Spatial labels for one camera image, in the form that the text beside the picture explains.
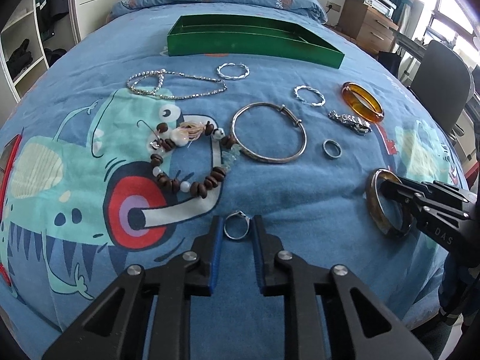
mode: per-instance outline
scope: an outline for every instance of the office chair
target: office chair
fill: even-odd
[[[432,40],[409,89],[440,128],[452,136],[466,102],[473,96],[475,84],[462,59],[447,46]]]

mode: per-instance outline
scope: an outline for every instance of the blue bed sheet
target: blue bed sheet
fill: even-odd
[[[206,13],[299,23],[345,58],[336,70],[256,55],[169,57],[166,37],[179,16]],[[246,64],[250,75],[227,81],[228,90],[217,95],[169,102],[133,95],[125,87],[129,76],[160,68],[215,77],[225,62]],[[365,137],[326,116],[331,110],[351,113],[340,96],[346,81],[369,90],[385,109],[385,120]],[[320,90],[325,106],[296,100],[298,85]],[[216,86],[166,76],[164,88],[187,95]],[[235,112],[257,101],[285,104],[303,120],[308,143],[297,161],[273,165],[243,156],[221,190],[210,191],[205,200],[155,187],[152,135],[139,120],[153,127],[161,121],[174,127],[182,120],[210,120],[229,131]],[[269,109],[243,115],[237,129],[247,146],[264,155],[291,155],[300,142],[291,123]],[[268,232],[307,262],[347,265],[399,318],[422,320],[438,308],[434,294],[446,252],[417,230],[402,240],[384,238],[368,214],[364,189],[368,174],[386,167],[411,179],[465,188],[457,156],[390,73],[309,17],[229,3],[169,4],[120,16],[48,70],[5,123],[0,145],[22,130],[0,225],[1,263],[13,286],[0,280],[0,306],[32,360],[128,265],[165,263],[206,233],[213,215],[238,209],[263,215]],[[325,139],[341,145],[340,159],[324,156]],[[202,180],[218,161],[218,146],[203,137],[174,150],[162,169],[180,180],[192,172],[191,181]],[[125,221],[131,207],[165,210],[155,217],[157,227],[135,232]],[[388,208],[394,211],[392,204]],[[282,359],[282,314],[282,299],[258,292],[250,241],[225,241],[213,297],[192,300],[191,358]]]

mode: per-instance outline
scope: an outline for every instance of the silver bangle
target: silver bangle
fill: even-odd
[[[319,103],[309,103],[308,101],[306,101],[305,99],[303,99],[300,95],[299,95],[299,90],[300,89],[306,89],[308,91],[311,91],[313,93],[315,93],[318,97],[320,97],[321,99],[321,102]],[[295,95],[295,97],[297,99],[299,99],[302,103],[304,104],[309,104],[311,105],[312,107],[321,107],[322,105],[325,104],[325,97],[322,95],[322,93],[318,90],[316,90],[315,88],[312,88],[311,86],[307,86],[307,85],[300,85],[300,86],[297,86],[294,88],[293,90],[293,94]]]
[[[221,72],[221,70],[225,66],[241,66],[242,68],[245,69],[245,73],[242,74],[241,76],[227,76],[226,74],[223,74]],[[227,64],[221,64],[219,67],[217,67],[217,74],[221,78],[223,78],[224,80],[240,80],[240,79],[244,79],[245,77],[247,77],[250,74],[250,69],[248,69],[248,66],[246,66],[244,64],[234,64],[233,62],[230,62],[230,63],[227,63]]]
[[[326,147],[327,143],[330,143],[330,144],[334,145],[338,149],[338,154],[337,155],[333,155],[327,150],[327,147]],[[340,145],[337,142],[335,142],[332,139],[324,140],[323,144],[322,144],[322,147],[323,147],[323,151],[325,152],[325,155],[331,160],[336,160],[337,158],[340,158],[342,156],[342,148],[340,147]]]
[[[240,237],[232,237],[232,236],[229,234],[229,232],[227,231],[227,221],[228,221],[230,218],[232,218],[232,217],[234,217],[234,216],[237,216],[237,215],[240,216],[241,218],[245,219],[245,221],[247,222],[247,229],[246,229],[245,233],[243,233],[243,235],[241,235]],[[232,212],[229,216],[227,216],[227,217],[225,218],[225,221],[223,222],[223,232],[224,232],[225,235],[226,235],[229,239],[231,239],[232,241],[240,241],[240,240],[246,238],[247,235],[248,235],[248,233],[249,233],[249,231],[250,231],[250,218],[249,218],[249,216],[247,216],[243,211],[238,210],[238,211]]]
[[[237,134],[235,132],[235,123],[237,122],[237,118],[243,114],[247,109],[250,109],[250,108],[253,108],[253,107],[271,107],[273,109],[276,109],[277,111],[279,111],[280,113],[288,116],[292,121],[293,121],[293,124],[295,125],[295,127],[300,127],[300,130],[302,132],[302,135],[303,135],[303,144],[300,148],[300,150],[294,154],[293,156],[291,157],[286,157],[286,158],[271,158],[271,157],[265,157],[263,155],[260,155],[260,154],[257,154],[256,152],[248,149],[243,143],[241,143],[239,141],[239,138],[237,137]],[[303,124],[302,124],[302,120],[301,119],[298,119],[294,114],[292,114],[291,110],[289,110],[287,107],[285,107],[285,105],[276,105],[276,104],[272,104],[272,103],[252,103],[252,104],[248,104],[246,106],[244,106],[242,109],[239,109],[237,111],[237,113],[234,115],[233,119],[232,119],[232,124],[231,124],[231,133],[232,133],[232,136],[233,138],[236,140],[236,142],[238,143],[238,145],[240,145],[241,147],[241,151],[249,156],[250,158],[256,160],[256,161],[260,161],[260,162],[267,162],[267,163],[270,163],[270,164],[285,164],[287,162],[290,162],[290,161],[293,161],[293,160],[296,160],[298,157],[300,157],[303,152],[305,151],[306,147],[307,147],[307,132],[305,131],[305,128],[303,127]]]

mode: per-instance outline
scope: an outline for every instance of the amber bangle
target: amber bangle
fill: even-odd
[[[399,230],[390,223],[390,221],[385,215],[385,212],[383,211],[382,205],[380,204],[380,199],[378,198],[378,179],[396,181],[397,183],[401,183],[400,179],[396,175],[386,169],[378,169],[370,174],[367,180],[367,186],[365,190],[367,195],[367,207],[370,216],[372,217],[378,228],[381,230],[381,232],[384,233],[386,236],[398,238],[403,237],[410,230],[413,221],[412,215],[406,207],[400,205],[400,208],[402,210],[402,227]]]
[[[371,108],[362,103],[357,96],[355,96],[355,93],[365,100]],[[342,97],[351,109],[369,122],[380,123],[383,120],[385,114],[383,113],[382,106],[377,99],[360,85],[346,82],[342,86]]]

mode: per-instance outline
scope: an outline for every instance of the twisted silver ring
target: twisted silver ring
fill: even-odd
[[[308,101],[306,101],[305,99],[303,99],[300,95],[299,95],[299,90],[300,89],[306,89],[308,91],[311,91],[313,93],[315,93],[318,97],[320,97],[320,99],[322,100],[321,102],[319,103],[309,103]],[[315,88],[312,88],[311,86],[307,86],[307,85],[299,85],[297,87],[295,87],[295,89],[293,90],[293,94],[295,95],[295,97],[297,99],[299,99],[302,103],[304,104],[309,104],[311,105],[312,107],[321,107],[322,105],[325,104],[325,97],[322,95],[322,93],[318,90],[316,90]]]
[[[241,66],[242,68],[245,69],[245,73],[242,74],[241,76],[227,76],[226,74],[223,74],[221,70],[225,66]],[[217,67],[217,74],[223,78],[224,80],[241,80],[247,77],[250,74],[250,69],[248,69],[248,66],[244,64],[234,64],[233,62],[227,63],[227,64],[221,64],[219,67]]]
[[[247,229],[246,229],[245,233],[243,233],[243,235],[241,235],[240,237],[232,237],[232,236],[229,234],[229,232],[227,231],[227,221],[228,221],[230,218],[232,218],[232,217],[234,217],[234,216],[237,216],[237,215],[238,215],[239,217],[245,219],[245,221],[247,222]],[[226,235],[229,239],[231,239],[232,241],[240,241],[240,240],[246,238],[247,235],[248,235],[248,233],[249,233],[249,231],[250,231],[250,218],[249,218],[249,216],[247,216],[243,211],[238,210],[238,211],[232,212],[229,216],[227,216],[227,217],[225,218],[225,221],[223,222],[223,232],[224,232],[225,235]]]

